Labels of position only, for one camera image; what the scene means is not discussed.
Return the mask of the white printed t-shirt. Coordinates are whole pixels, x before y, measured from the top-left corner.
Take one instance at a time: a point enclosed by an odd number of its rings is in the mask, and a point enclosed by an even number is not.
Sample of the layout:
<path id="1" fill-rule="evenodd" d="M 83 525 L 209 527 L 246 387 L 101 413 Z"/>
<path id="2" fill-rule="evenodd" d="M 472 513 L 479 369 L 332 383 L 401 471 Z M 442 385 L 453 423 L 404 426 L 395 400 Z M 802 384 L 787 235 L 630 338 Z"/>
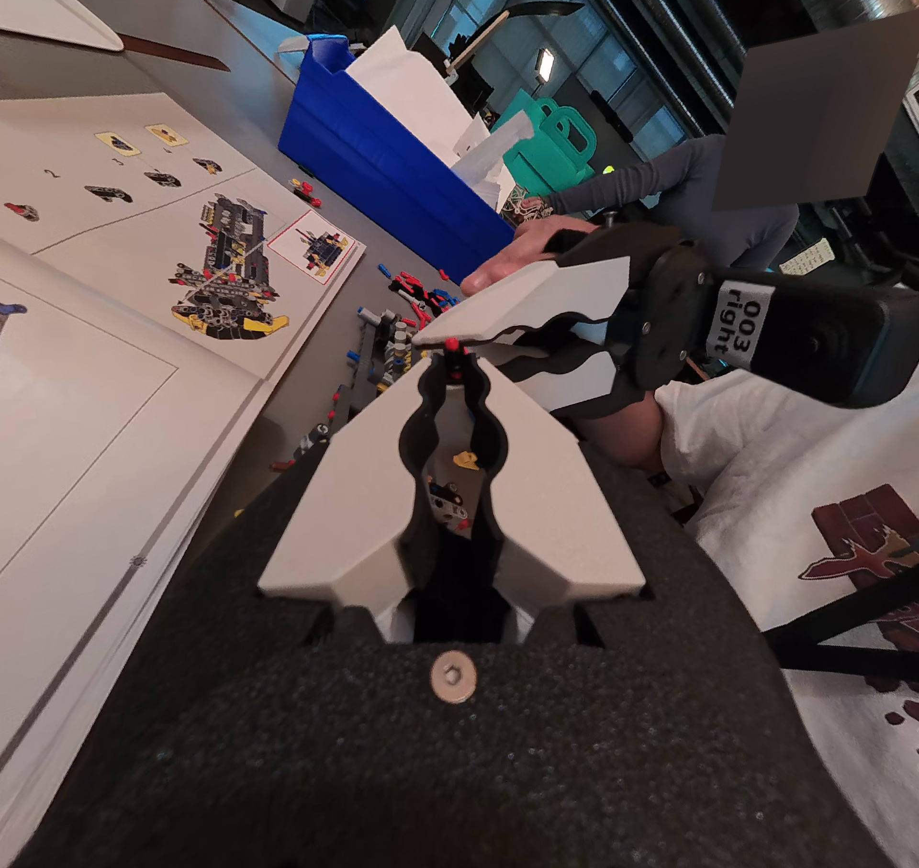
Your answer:
<path id="1" fill-rule="evenodd" d="M 917 374 L 839 409 L 744 371 L 672 382 L 661 458 L 687 526 L 765 631 L 917 566 Z M 785 671 L 833 779 L 897 866 L 918 864 L 917 681 Z"/>

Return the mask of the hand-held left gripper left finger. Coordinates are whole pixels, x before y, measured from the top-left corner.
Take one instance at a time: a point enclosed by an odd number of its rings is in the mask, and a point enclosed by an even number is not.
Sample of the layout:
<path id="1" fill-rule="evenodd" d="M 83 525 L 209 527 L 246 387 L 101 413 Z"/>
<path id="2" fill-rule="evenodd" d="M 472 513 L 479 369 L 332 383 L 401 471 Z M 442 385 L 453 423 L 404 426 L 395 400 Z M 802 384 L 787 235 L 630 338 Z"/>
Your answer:
<path id="1" fill-rule="evenodd" d="M 259 579 L 266 596 L 336 606 L 396 606 L 411 586 L 397 542 L 415 480 L 399 451 L 423 404 L 421 360 L 336 434 Z"/>

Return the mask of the wooden board stand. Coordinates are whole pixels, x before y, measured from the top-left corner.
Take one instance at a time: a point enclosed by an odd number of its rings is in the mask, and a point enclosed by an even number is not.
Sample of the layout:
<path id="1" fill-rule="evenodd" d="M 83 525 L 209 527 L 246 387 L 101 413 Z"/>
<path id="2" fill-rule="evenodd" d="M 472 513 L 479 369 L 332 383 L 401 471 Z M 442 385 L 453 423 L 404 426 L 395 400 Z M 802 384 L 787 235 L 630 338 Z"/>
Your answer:
<path id="1" fill-rule="evenodd" d="M 575 1 L 525 1 L 507 7 L 480 26 L 461 52 L 444 61 L 445 79 L 454 81 L 459 68 L 471 60 L 478 47 L 506 20 L 522 16 L 565 17 L 582 8 L 583 3 Z"/>

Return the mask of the person's right hand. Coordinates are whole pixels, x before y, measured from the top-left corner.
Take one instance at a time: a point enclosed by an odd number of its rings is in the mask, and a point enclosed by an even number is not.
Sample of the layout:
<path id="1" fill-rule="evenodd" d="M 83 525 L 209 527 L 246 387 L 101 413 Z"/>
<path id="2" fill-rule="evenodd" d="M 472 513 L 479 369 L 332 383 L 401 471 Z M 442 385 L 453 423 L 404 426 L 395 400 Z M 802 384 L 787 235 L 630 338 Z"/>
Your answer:
<path id="1" fill-rule="evenodd" d="M 461 282 L 460 290 L 470 298 L 526 265 L 552 258 L 549 241 L 562 231 L 587 234 L 597 229 L 588 221 L 564 216 L 528 221 L 516 229 L 510 244 Z"/>

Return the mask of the person's right forearm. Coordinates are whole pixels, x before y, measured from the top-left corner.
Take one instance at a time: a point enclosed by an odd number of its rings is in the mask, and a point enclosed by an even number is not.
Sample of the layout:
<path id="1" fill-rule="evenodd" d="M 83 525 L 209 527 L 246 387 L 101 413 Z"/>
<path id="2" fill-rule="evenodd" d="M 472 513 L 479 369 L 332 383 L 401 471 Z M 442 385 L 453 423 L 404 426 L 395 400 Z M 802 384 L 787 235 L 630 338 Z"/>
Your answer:
<path id="1" fill-rule="evenodd" d="M 654 391 L 640 402 L 603 418 L 577 420 L 580 435 L 599 448 L 613 462 L 642 471 L 648 477 L 663 472 L 661 438 L 663 415 Z"/>

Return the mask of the grey black lego chassis assembly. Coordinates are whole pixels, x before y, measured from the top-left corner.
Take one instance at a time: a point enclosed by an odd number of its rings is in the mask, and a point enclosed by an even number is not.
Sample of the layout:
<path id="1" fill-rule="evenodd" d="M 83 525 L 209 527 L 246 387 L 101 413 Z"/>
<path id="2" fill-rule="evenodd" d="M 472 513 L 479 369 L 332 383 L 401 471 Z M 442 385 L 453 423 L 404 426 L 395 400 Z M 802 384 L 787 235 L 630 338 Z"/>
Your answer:
<path id="1" fill-rule="evenodd" d="M 327 417 L 307 431 L 291 459 L 272 463 L 272 472 L 290 469 L 311 449 L 326 443 L 405 377 L 414 362 L 424 356 L 413 348 L 417 332 L 415 321 L 390 310 L 376 314 L 359 308 L 358 316 L 362 327 L 361 343 L 357 350 L 347 353 L 352 376 L 334 392 Z M 480 471 L 463 469 L 452 462 L 455 454 L 471 451 L 474 424 L 474 416 L 466 408 L 459 390 L 454 387 L 447 390 L 446 401 L 436 419 L 438 446 L 424 470 L 437 523 L 454 534 L 471 538 Z"/>

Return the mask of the white paper sheets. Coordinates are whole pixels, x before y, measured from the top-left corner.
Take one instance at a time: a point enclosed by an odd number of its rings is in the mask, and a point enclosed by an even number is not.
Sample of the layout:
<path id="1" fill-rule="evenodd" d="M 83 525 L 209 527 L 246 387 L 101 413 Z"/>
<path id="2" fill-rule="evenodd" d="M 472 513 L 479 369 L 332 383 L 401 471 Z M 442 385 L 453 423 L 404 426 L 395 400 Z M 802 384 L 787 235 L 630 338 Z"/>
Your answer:
<path id="1" fill-rule="evenodd" d="M 431 150 L 486 204 L 499 211 L 516 186 L 504 156 L 534 137 L 520 112 L 493 134 L 471 116 L 447 82 L 421 54 L 408 50 L 390 28 L 347 68 L 349 76 Z"/>

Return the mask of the white tablet stand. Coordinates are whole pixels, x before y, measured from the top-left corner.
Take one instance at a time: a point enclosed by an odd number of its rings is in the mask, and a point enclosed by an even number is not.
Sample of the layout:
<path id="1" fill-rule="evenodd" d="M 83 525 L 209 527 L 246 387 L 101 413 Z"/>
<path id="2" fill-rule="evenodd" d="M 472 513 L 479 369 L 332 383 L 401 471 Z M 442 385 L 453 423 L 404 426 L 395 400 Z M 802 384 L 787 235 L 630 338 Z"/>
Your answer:
<path id="1" fill-rule="evenodd" d="M 122 39 L 77 0 L 1 0 L 1 29 L 82 47 L 124 49 Z"/>

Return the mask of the teal fabric bag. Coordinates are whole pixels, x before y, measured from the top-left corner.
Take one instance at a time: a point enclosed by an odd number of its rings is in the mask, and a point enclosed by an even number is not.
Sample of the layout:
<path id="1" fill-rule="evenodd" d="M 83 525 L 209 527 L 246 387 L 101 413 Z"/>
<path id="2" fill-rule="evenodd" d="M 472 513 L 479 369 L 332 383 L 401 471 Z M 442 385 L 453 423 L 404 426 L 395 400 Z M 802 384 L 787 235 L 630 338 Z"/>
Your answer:
<path id="1" fill-rule="evenodd" d="M 520 112 L 530 119 L 534 137 L 519 141 L 504 155 L 504 164 L 519 185 L 532 196 L 543 196 L 594 176 L 590 160 L 596 137 L 576 109 L 559 106 L 551 97 L 530 97 L 520 90 L 494 128 Z"/>

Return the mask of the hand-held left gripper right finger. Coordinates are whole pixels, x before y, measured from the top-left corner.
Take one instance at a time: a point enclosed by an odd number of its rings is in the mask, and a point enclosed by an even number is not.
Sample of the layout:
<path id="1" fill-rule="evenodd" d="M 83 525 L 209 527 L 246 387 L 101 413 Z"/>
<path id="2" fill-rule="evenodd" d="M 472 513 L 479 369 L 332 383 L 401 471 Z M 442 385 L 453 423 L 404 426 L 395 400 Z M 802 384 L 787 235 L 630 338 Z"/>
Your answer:
<path id="1" fill-rule="evenodd" d="M 645 577 L 578 440 L 491 362 L 474 362 L 472 451 L 500 542 L 495 589 L 512 606 L 639 593 Z"/>

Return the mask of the pile of red blue lego pins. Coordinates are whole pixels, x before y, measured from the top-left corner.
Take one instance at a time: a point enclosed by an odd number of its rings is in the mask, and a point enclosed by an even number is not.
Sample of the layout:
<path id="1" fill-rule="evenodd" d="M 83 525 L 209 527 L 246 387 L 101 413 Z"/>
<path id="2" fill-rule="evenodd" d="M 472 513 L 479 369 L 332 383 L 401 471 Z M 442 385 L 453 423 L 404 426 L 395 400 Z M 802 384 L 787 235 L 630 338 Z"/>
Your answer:
<path id="1" fill-rule="evenodd" d="M 425 288 L 422 282 L 407 272 L 394 274 L 384 264 L 378 264 L 378 270 L 387 278 L 388 288 L 396 295 L 407 300 L 424 322 L 436 319 L 442 313 L 453 309 L 459 298 L 443 288 Z"/>

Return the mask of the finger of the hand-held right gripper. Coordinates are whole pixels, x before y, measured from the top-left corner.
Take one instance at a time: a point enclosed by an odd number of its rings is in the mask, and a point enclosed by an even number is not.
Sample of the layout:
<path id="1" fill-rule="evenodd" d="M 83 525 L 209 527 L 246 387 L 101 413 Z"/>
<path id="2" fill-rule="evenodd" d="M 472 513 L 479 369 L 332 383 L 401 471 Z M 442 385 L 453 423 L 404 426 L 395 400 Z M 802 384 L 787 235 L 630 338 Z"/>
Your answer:
<path id="1" fill-rule="evenodd" d="M 608 320 L 628 289 L 629 261 L 615 258 L 561 266 L 552 260 L 526 265 L 442 313 L 415 334 L 418 347 L 455 338 L 488 344 L 513 331 L 536 331 L 561 316 L 577 322 Z"/>
<path id="2" fill-rule="evenodd" d="M 609 416 L 621 410 L 616 362 L 605 347 L 563 347 L 545 356 L 521 353 L 492 365 L 492 389 L 516 386 L 553 416 Z"/>

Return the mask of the white instruction booklet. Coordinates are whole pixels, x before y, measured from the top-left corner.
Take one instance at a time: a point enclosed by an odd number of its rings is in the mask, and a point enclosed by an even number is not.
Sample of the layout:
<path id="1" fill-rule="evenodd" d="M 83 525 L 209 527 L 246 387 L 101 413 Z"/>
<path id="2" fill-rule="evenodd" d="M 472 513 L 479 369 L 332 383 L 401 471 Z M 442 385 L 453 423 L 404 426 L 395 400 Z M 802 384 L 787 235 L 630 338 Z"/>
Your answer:
<path id="1" fill-rule="evenodd" d="M 1 121 L 7 866 L 365 247 L 163 93 Z"/>

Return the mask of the blue plastic bin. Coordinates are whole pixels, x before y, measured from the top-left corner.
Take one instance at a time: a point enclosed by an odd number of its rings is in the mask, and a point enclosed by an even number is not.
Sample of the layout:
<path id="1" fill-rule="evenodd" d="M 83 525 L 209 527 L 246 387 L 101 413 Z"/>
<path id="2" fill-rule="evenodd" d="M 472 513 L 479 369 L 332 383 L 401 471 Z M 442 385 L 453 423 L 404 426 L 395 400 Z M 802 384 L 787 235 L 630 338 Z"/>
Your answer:
<path id="1" fill-rule="evenodd" d="M 309 41 L 279 150 L 456 282 L 509 244 L 511 226 L 347 75 L 347 39 Z"/>

